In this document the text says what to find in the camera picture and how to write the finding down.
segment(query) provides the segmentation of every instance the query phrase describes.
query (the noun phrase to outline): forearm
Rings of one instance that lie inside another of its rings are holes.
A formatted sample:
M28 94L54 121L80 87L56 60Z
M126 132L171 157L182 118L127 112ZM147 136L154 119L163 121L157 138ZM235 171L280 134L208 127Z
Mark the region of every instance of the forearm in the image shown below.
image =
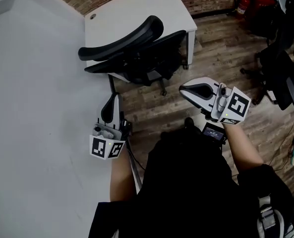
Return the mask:
M239 125L223 124L239 172L261 166L264 162Z
M117 159L112 160L112 175L110 199L113 201L128 201L136 195L128 151L124 147Z

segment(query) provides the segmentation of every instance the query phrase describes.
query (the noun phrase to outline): white table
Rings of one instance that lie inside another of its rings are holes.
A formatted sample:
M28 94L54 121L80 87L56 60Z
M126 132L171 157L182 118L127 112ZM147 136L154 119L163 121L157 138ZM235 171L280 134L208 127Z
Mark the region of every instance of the white table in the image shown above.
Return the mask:
M135 30L150 15L163 22L161 37L180 30L187 32L187 63L192 64L197 26L181 0L112 0L85 16L86 47L115 42ZM87 66L98 63L87 61ZM114 73L113 76L124 80Z

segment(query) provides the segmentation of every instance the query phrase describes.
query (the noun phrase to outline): red object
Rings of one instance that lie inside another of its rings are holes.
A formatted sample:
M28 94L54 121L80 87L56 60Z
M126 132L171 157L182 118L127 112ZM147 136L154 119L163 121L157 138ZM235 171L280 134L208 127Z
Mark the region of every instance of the red object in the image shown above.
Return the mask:
M246 20L252 20L258 12L258 10L263 6L275 5L276 3L276 0L250 0L250 5L245 13Z
M249 6L250 1L249 0L235 0L235 3L238 4L236 8L236 18L243 18L244 13Z

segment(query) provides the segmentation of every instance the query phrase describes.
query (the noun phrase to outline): black chair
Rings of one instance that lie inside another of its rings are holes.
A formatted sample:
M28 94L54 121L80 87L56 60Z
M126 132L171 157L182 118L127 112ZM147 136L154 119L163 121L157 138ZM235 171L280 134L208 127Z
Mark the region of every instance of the black chair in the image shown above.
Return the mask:
M258 105L267 91L273 91L281 110L285 110L291 103L294 105L294 63L285 51L294 42L294 0L286 1L286 13L281 18L277 38L269 47L257 54L262 68L259 71L241 69L241 73L255 77L263 86L263 90L256 99Z
M149 16L122 39L102 47L80 48L78 55L81 60L103 61L85 68L87 72L121 73L128 81L145 86L159 81L165 96L163 79L169 80L180 65L187 63L179 51L186 32L181 30L158 39L163 30L162 21Z

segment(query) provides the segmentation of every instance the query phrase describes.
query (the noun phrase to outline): black clothing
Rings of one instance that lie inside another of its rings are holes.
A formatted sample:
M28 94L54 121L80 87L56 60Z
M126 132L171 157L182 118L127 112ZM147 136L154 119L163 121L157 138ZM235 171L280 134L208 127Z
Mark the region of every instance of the black clothing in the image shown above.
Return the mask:
M272 167L238 175L239 186L220 145L187 129L162 135L149 153L142 189L130 202L100 203L89 238L258 237L258 197L271 194L285 220L293 198Z

